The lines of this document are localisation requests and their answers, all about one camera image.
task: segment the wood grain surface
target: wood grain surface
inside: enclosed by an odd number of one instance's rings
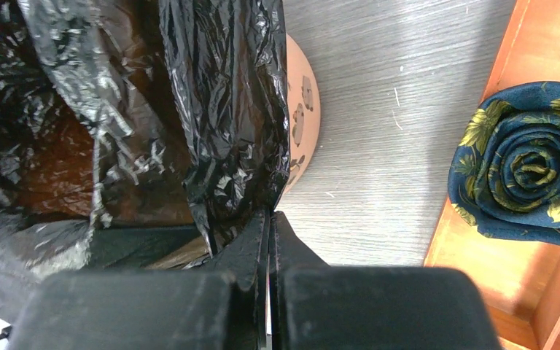
[[[322,129],[278,209],[328,263],[422,264],[514,3],[284,0]]]

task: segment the tray divider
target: tray divider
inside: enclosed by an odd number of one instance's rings
[[[530,320],[540,350],[551,350],[560,333],[560,258]]]

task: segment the orange tray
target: orange tray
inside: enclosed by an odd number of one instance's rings
[[[518,0],[482,99],[541,80],[560,81],[560,2]],[[472,278],[507,350],[560,349],[560,246],[484,238],[447,200],[424,265]]]

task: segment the rolled cloth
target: rolled cloth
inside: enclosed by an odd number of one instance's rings
[[[560,245],[560,82],[486,99],[454,155],[448,192],[486,237]]]

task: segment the trash bag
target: trash bag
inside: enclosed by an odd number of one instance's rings
[[[0,318],[63,269],[187,267],[276,205],[281,2],[226,2],[0,0]]]

